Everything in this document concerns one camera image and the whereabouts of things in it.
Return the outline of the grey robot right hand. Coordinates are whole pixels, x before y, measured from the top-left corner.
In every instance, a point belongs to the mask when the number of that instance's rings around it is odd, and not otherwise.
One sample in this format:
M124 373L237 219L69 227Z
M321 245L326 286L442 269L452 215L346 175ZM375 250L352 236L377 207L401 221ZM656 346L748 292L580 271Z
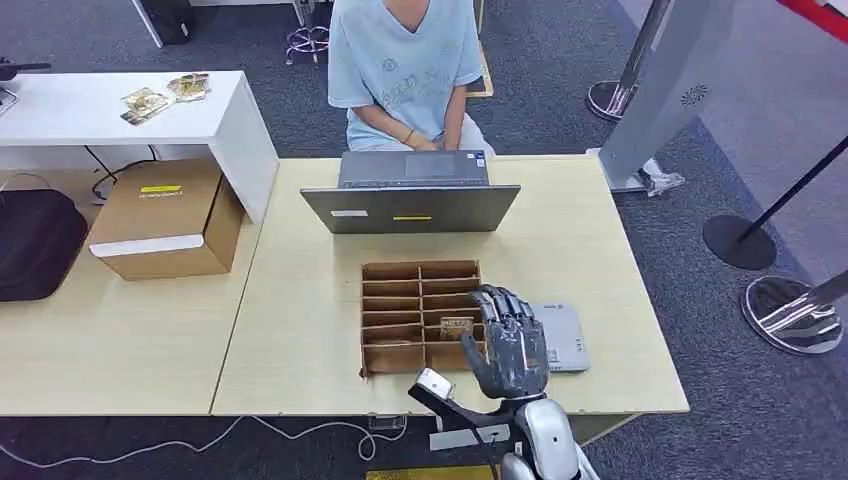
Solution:
M482 284L469 293L478 306L486 343L461 335L468 365L490 399L535 398L545 393L549 362L542 322L531 305L505 287Z

